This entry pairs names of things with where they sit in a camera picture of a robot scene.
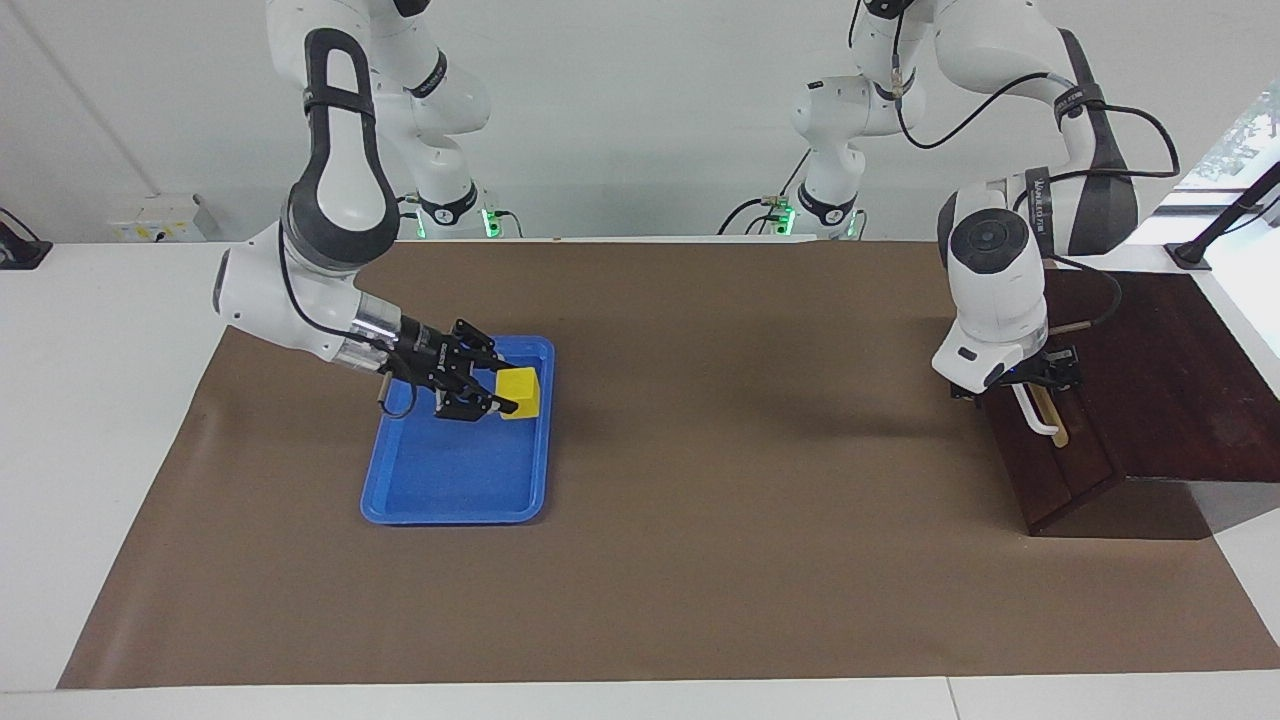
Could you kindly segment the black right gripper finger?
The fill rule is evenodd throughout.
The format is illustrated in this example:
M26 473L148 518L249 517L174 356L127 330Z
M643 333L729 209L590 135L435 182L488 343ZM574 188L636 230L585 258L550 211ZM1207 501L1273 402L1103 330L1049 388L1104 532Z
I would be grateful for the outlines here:
M470 322L465 319L454 322L454 341L458 356L472 366L486 370L507 368L507 361L497 351L497 342Z
M479 421L493 413L515 413L518 402L490 392L436 392L436 418L453 421Z

